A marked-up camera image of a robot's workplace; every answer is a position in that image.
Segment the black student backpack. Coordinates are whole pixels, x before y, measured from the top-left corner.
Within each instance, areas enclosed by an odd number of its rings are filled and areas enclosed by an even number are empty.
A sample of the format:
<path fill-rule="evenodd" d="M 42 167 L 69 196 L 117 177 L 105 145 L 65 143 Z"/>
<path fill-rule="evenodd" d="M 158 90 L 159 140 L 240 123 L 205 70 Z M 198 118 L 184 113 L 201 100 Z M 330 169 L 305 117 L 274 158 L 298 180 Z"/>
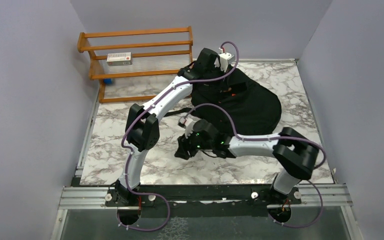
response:
<path fill-rule="evenodd" d="M 225 89 L 195 89 L 191 103 L 196 108 L 191 114 L 214 125 L 220 132 L 233 134 L 232 123 L 240 135 L 268 135 L 277 127 L 282 105 L 276 94 L 236 68 Z"/>

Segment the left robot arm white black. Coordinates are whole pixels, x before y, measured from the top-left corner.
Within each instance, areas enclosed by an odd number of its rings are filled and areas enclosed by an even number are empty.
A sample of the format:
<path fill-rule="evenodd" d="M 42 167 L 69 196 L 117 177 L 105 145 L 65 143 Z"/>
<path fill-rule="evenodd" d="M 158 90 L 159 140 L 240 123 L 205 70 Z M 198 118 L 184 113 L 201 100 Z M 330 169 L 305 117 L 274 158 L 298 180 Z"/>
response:
<path fill-rule="evenodd" d="M 231 64 L 237 62 L 237 57 L 237 53 L 228 53 L 223 47 L 218 52 L 204 48 L 197 60 L 181 68 L 173 81 L 157 96 L 143 105 L 133 104 L 130 107 L 121 140 L 121 146 L 128 149 L 129 153 L 123 172 L 114 184 L 115 194 L 124 205 L 132 205 L 137 200 L 135 188 L 140 185 L 146 155 L 159 140 L 162 118 L 192 93 L 194 84 L 212 81 L 203 78 L 205 73 L 221 71 L 222 76 L 214 78 L 215 81 L 228 77 L 235 69 Z"/>

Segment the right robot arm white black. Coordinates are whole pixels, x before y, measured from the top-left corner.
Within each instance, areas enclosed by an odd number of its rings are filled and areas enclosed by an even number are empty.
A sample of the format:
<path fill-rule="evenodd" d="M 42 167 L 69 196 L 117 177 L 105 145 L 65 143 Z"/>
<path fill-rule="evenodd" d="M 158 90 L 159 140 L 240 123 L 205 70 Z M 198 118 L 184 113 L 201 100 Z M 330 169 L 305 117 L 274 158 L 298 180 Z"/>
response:
<path fill-rule="evenodd" d="M 275 158 L 283 167 L 268 190 L 269 199 L 280 204 L 293 187 L 311 179 L 320 147 L 291 127 L 268 135 L 232 135 L 219 131 L 206 120 L 192 122 L 177 139 L 176 158 L 188 160 L 198 152 L 212 152 L 218 158 L 263 156 Z"/>

